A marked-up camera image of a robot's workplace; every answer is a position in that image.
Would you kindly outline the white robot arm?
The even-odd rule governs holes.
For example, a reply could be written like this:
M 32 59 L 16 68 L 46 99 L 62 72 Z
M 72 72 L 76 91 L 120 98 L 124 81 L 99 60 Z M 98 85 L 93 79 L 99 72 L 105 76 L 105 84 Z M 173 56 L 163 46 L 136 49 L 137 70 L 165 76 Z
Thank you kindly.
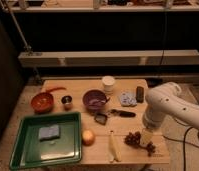
M 145 95 L 147 108 L 142 116 L 144 127 L 158 130 L 166 115 L 176 117 L 199 130 L 199 106 L 180 98 L 181 87 L 174 82 L 151 88 Z

